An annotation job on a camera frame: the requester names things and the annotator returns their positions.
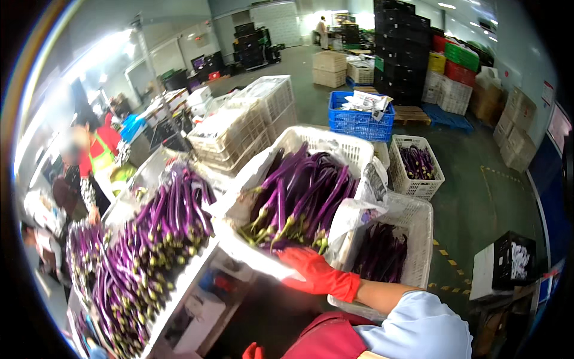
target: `concrete floor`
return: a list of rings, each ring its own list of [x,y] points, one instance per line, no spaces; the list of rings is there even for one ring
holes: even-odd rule
[[[318,50],[315,46],[285,49],[281,63],[218,80],[210,87],[218,96],[260,76],[289,74],[299,123],[328,126],[327,102],[334,89],[312,83],[312,55]],[[351,91],[347,86],[337,90]],[[472,115],[468,117],[475,128],[470,134],[442,125],[398,123],[393,134],[425,137],[444,172],[445,182],[431,200],[438,245],[434,246],[428,290],[464,319],[472,320],[464,291],[471,288],[475,253],[508,230],[536,240],[537,262],[542,268],[546,265],[546,248],[526,175],[507,168],[492,139],[492,129],[482,126]]]

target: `red apron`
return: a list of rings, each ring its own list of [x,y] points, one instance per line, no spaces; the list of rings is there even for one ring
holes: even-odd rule
[[[376,325],[362,316],[345,312],[319,315],[282,357],[283,359],[357,359],[367,346],[352,328]]]

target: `red rubber glove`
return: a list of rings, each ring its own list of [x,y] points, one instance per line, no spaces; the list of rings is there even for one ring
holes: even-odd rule
[[[263,347],[257,346],[257,343],[251,343],[251,345],[245,349],[241,359],[265,359],[263,356]]]
[[[287,248],[278,255],[307,280],[285,278],[283,283],[288,287],[310,294],[331,294],[348,303],[355,299],[360,284],[358,274],[334,269],[311,248]]]

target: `blue pallet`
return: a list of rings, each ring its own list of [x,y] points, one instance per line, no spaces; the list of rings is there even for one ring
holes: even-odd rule
[[[353,96],[352,92],[333,91],[329,99],[329,127],[336,133],[348,134],[367,141],[389,142],[395,111],[389,103],[383,118],[375,121],[370,112],[336,110],[347,103],[345,96]]]
[[[446,112],[441,109],[439,105],[431,103],[423,103],[421,107],[430,118],[431,126],[435,126],[437,123],[440,123],[442,125],[449,126],[451,129],[463,129],[467,133],[474,131],[474,127],[472,127],[470,122],[462,115]]]
[[[347,83],[347,86],[349,86],[350,88],[354,89],[355,87],[361,87],[361,86],[372,86],[372,83],[355,83],[353,81],[353,79],[351,79],[349,76],[347,76],[347,79],[345,80],[345,82]]]

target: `green plastic crate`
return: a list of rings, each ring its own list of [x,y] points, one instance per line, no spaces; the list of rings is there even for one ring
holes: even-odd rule
[[[455,64],[462,65],[469,70],[477,71],[480,59],[478,55],[455,44],[446,43],[444,56]]]
[[[385,61],[377,55],[375,55],[375,68],[381,70],[382,72],[385,71]]]

